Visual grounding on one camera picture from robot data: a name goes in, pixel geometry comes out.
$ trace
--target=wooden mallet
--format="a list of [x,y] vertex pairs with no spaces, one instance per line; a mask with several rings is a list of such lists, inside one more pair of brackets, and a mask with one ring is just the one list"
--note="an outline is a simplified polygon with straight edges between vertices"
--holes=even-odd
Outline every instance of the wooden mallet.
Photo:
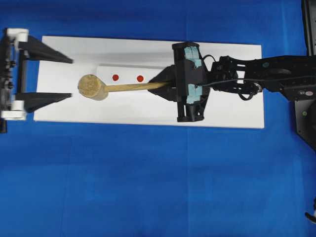
[[168,82],[151,82],[142,84],[105,85],[97,76],[89,74],[83,76],[78,83],[79,93],[93,100],[104,100],[109,92],[131,91],[131,90],[153,90]]

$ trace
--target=blue surface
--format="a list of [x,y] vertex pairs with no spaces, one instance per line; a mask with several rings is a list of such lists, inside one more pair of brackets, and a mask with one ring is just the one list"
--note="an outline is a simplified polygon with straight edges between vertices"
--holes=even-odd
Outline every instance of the blue surface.
[[[29,28],[39,39],[255,43],[264,57],[306,52],[300,0],[0,6],[1,28]],[[38,63],[30,63],[29,91],[37,73]],[[293,132],[293,105],[267,91],[264,99],[265,129],[34,122],[32,116],[9,122],[0,137],[0,236],[315,236],[304,217],[316,196],[315,153]]]

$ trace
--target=white paper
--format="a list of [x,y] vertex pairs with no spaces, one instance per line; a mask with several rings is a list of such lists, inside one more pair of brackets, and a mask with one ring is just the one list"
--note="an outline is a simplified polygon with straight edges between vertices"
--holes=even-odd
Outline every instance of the white paper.
[[[37,92],[72,93],[72,98],[35,111],[36,121],[98,122],[213,127],[264,127],[263,94],[243,101],[237,94],[211,90],[198,122],[177,122],[177,104],[148,91],[113,92],[103,101],[79,94],[79,79],[98,76],[105,84],[148,82],[163,68],[173,64],[173,41],[43,37],[42,41],[74,59],[74,64],[41,61]],[[202,55],[216,60],[229,55],[241,60],[261,58],[261,46],[249,44],[199,43]],[[210,70],[212,60],[206,60]],[[119,75],[113,81],[112,75]]]

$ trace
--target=white clamp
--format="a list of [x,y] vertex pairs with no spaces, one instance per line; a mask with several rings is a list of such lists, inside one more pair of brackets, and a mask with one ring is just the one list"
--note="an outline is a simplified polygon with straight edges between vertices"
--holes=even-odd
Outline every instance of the white clamp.
[[29,30],[22,28],[8,28],[6,34],[11,40],[14,40],[15,50],[19,49],[19,42],[27,42],[29,37]]
[[26,112],[24,111],[24,101],[14,100],[11,110],[1,111],[1,118],[5,120],[26,120]]

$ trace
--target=mallet handle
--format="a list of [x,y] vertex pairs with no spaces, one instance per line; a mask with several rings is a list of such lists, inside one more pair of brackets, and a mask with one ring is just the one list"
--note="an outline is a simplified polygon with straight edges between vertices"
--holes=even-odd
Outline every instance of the mallet handle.
[[104,92],[117,92],[117,91],[131,91],[131,90],[153,90],[165,85],[168,82],[151,82],[143,84],[126,84],[126,85],[105,85],[103,87]]

